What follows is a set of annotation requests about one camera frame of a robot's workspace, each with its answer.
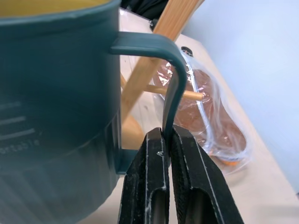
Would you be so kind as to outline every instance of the mug rim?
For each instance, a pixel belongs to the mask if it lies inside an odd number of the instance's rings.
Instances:
[[[30,23],[32,24],[32,23],[41,23],[41,22],[53,22],[57,20],[61,21],[63,19],[76,19],[82,16],[104,12],[110,8],[119,6],[119,4],[120,4],[120,0],[110,0],[107,3],[98,6],[71,10],[66,12],[49,13],[49,14],[41,14],[41,15],[29,15],[29,16],[0,17],[0,27],[30,24]]]

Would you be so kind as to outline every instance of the white wall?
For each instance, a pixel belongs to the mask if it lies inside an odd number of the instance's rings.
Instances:
[[[206,47],[299,192],[299,1],[206,0],[183,34]]]

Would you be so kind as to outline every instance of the black clamp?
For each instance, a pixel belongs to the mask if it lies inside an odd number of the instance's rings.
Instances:
[[[243,224],[222,172],[186,129],[148,132],[123,186],[119,224],[168,224],[169,152],[178,224]]]

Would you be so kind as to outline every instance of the clear plastic bag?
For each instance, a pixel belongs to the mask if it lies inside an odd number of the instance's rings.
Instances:
[[[203,99],[182,99],[175,124],[188,129],[211,157],[221,161],[217,164],[224,173],[236,171],[251,158],[249,136],[226,104],[224,92],[214,76],[193,57],[184,52],[182,55],[189,69],[186,90],[202,93]],[[167,87],[174,72],[172,65],[165,61],[153,77],[154,85]],[[156,97],[156,101],[161,99],[164,96]]]

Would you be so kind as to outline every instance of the black object in background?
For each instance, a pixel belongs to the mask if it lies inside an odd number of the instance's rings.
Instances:
[[[153,19],[153,20],[151,20],[151,21],[149,22],[149,28],[150,28],[150,30],[151,30],[152,32],[154,31],[154,29],[155,29],[157,23],[158,23],[158,20],[157,20],[157,19]]]
[[[168,0],[122,0],[121,7],[149,20],[159,19]]]
[[[185,54],[187,54],[187,55],[193,57],[193,52],[191,51],[190,48],[188,48],[188,47],[181,47],[181,50],[182,50]]]

